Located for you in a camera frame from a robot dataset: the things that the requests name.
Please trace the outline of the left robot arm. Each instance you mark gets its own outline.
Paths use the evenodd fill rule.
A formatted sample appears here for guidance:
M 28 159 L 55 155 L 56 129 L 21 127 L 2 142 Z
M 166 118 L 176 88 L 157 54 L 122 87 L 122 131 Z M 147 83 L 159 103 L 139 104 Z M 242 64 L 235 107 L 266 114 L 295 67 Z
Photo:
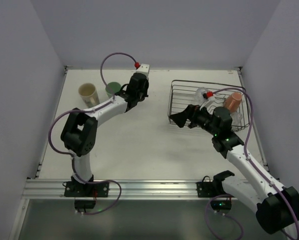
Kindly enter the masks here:
M 98 127 L 115 116 L 124 114 L 148 97 L 149 73 L 136 71 L 126 89 L 120 89 L 104 104 L 69 112 L 60 135 L 72 155 L 72 177 L 81 184 L 92 181 L 90 151 L 96 143 Z

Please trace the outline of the light green tall cup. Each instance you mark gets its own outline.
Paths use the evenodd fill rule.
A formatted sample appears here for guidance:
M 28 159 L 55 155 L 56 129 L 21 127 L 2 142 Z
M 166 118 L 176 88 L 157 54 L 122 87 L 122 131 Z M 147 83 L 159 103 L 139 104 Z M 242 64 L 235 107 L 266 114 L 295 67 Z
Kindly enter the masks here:
M 115 82 L 115 81 L 109 82 L 107 84 L 107 86 L 105 87 L 105 92 L 106 92 L 108 98 L 109 99 L 112 98 L 113 95 L 121 89 L 121 87 L 122 87 L 121 84 L 118 82 Z

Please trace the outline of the pink dotted mug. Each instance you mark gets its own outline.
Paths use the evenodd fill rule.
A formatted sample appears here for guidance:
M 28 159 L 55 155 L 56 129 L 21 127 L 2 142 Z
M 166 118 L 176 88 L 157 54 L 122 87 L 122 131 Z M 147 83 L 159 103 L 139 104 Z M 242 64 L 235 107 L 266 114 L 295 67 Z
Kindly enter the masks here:
M 242 94 L 240 92 L 233 92 L 223 103 L 223 106 L 229 110 L 230 113 L 234 113 L 238 110 L 242 102 Z

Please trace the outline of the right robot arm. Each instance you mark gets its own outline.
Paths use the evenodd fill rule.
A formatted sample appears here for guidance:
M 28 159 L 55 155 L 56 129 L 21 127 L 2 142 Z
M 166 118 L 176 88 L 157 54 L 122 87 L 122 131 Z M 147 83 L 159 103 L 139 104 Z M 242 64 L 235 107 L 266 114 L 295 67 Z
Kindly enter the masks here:
M 247 182 L 230 171 L 213 177 L 212 183 L 219 195 L 237 198 L 254 214 L 262 229 L 274 234 L 298 224 L 299 193 L 294 187 L 285 187 L 271 176 L 247 150 L 247 145 L 232 130 L 232 117 L 225 107 L 216 107 L 209 113 L 206 107 L 188 105 L 185 110 L 169 118 L 180 128 L 200 127 L 212 135 L 214 149 L 233 164 Z

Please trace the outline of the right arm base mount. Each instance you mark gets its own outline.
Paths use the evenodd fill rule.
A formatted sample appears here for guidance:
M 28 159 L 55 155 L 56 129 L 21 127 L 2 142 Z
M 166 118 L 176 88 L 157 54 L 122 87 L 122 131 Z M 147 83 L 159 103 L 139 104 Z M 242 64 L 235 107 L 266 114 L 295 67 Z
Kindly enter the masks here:
M 230 170 L 222 171 L 213 176 L 211 179 L 208 175 L 204 176 L 201 181 L 196 182 L 196 191 L 198 198 L 212 198 L 220 195 L 233 197 L 230 192 L 226 192 L 223 184 L 228 187 L 238 187 L 244 183 L 235 176 Z

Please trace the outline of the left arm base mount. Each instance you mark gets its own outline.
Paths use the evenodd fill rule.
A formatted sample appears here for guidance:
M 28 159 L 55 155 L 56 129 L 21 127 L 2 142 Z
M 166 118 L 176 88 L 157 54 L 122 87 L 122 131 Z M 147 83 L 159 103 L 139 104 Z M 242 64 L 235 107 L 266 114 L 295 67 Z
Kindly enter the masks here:
M 64 186 L 64 196 L 73 198 L 107 198 L 110 189 L 108 180 L 95 182 L 94 176 L 89 180 L 90 184 L 80 183 L 74 177 L 70 181 L 62 183 Z

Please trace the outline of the beige ceramic mug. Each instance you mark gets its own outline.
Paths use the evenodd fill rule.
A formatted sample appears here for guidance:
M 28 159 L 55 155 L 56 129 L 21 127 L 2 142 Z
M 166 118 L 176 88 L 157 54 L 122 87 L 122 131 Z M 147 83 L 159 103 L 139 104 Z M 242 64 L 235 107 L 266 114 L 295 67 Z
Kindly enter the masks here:
M 97 106 L 100 103 L 97 89 L 92 83 L 84 83 L 78 88 L 78 94 L 88 108 Z

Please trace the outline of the clear faceted glass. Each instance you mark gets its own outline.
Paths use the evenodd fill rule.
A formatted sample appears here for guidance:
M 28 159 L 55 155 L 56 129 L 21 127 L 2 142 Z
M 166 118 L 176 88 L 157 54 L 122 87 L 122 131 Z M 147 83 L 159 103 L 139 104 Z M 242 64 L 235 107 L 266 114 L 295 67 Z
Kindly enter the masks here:
M 199 87 L 193 96 L 193 104 L 201 106 L 205 100 L 214 96 L 213 92 L 205 87 Z
M 232 125 L 233 126 L 240 126 L 241 125 L 241 121 L 243 119 L 243 115 L 240 112 L 233 112 L 230 114 L 231 118 L 232 118 Z

